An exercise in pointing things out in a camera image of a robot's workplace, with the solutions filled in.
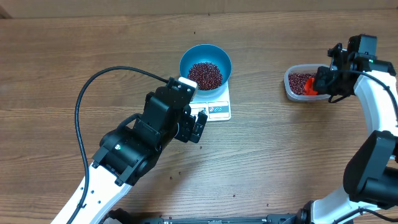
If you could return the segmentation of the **orange measuring scoop blue handle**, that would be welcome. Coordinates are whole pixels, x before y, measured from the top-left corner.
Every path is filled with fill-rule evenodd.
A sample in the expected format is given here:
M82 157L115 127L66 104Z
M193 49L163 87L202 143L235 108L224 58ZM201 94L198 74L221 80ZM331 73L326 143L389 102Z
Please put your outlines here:
M314 77L310 77L304 85L304 95L315 96L318 92L313 89Z

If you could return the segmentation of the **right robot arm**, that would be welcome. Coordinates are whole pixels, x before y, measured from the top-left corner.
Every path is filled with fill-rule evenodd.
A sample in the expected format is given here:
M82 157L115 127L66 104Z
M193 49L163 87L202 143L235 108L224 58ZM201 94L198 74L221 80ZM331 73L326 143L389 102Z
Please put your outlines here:
M309 201L287 223L352 223L370 213L390 223L380 209L397 206L397 89L393 64L376 56L377 38L359 34L328 50L331 64L318 67L303 88L301 100L328 95L329 103L357 96L369 136L348 162L343 185L326 197Z

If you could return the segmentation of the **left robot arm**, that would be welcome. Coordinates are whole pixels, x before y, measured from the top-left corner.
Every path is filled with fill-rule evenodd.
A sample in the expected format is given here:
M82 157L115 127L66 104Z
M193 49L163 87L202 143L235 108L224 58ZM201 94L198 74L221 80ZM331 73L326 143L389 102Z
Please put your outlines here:
M99 223L157 163L172 139L197 143L207 116L191 116L196 91L159 88L134 114L103 136L84 178L54 223Z

